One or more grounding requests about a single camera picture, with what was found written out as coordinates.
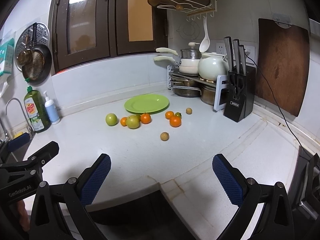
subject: knife block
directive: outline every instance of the knife block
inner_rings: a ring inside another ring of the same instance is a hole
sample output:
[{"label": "knife block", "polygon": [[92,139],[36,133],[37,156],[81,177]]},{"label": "knife block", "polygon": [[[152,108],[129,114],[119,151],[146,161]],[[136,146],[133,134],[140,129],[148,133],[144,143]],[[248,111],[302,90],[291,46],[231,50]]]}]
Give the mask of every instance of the knife block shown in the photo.
[{"label": "knife block", "polygon": [[239,97],[236,96],[236,92],[229,85],[228,99],[223,115],[235,122],[239,122],[246,118],[253,109],[256,87],[256,69],[247,65],[246,70],[246,75],[231,71],[228,72],[229,84],[231,82],[231,75],[234,76],[235,80],[237,80],[238,76],[241,76],[244,81],[244,88],[240,92]]}]

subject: sink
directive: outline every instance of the sink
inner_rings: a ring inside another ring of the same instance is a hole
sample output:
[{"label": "sink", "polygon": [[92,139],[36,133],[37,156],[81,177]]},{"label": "sink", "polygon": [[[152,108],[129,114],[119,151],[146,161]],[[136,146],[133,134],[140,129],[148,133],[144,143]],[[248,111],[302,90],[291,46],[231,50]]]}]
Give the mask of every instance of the sink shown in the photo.
[{"label": "sink", "polygon": [[[26,155],[26,152],[29,148],[30,143],[32,142],[33,137],[30,138],[30,141],[25,144],[24,146],[20,147],[18,150],[16,150],[13,154],[17,158],[18,162],[23,161],[23,157]],[[9,155],[6,163],[15,163],[17,162],[16,159],[12,156],[12,154]]]}]

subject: screw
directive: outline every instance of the screw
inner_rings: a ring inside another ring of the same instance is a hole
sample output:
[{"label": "screw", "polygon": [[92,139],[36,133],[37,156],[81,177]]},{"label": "screw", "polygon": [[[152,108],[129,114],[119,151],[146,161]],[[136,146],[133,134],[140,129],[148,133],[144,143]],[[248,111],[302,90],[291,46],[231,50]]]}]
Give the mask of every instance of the screw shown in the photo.
[{"label": "screw", "polygon": [[74,178],[74,177],[68,179],[68,183],[69,183],[69,184],[74,184],[76,181],[77,181],[77,179]]},{"label": "screw", "polygon": [[283,187],[284,187],[283,183],[280,182],[280,181],[277,182],[277,186],[278,186],[279,188],[283,188]]},{"label": "screw", "polygon": [[39,186],[40,186],[40,187],[44,187],[46,184],[47,184],[47,183],[46,183],[45,181],[41,181],[40,184],[39,184]]},{"label": "screw", "polygon": [[256,181],[253,179],[253,178],[247,178],[247,182],[250,184],[250,185],[253,185],[256,183]]}]

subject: green plate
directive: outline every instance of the green plate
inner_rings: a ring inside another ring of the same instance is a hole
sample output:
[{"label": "green plate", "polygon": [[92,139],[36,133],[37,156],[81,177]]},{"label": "green plate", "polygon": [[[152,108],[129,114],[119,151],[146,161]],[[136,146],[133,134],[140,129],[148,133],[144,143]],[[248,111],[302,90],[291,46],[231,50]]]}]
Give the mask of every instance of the green plate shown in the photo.
[{"label": "green plate", "polygon": [[132,113],[153,113],[166,108],[169,99],[162,95],[146,94],[130,98],[124,108]]}]

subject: dish soap label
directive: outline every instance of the dish soap label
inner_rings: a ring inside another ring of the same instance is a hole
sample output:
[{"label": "dish soap label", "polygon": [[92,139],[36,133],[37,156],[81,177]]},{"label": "dish soap label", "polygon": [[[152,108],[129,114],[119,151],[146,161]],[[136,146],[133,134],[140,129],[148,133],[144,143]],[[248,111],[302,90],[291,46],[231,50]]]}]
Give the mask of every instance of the dish soap label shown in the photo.
[{"label": "dish soap label", "polygon": [[40,119],[39,112],[33,99],[27,98],[26,100],[24,100],[24,104],[26,106],[27,114],[30,118],[33,129],[35,131],[42,130],[44,128],[44,125]]}]

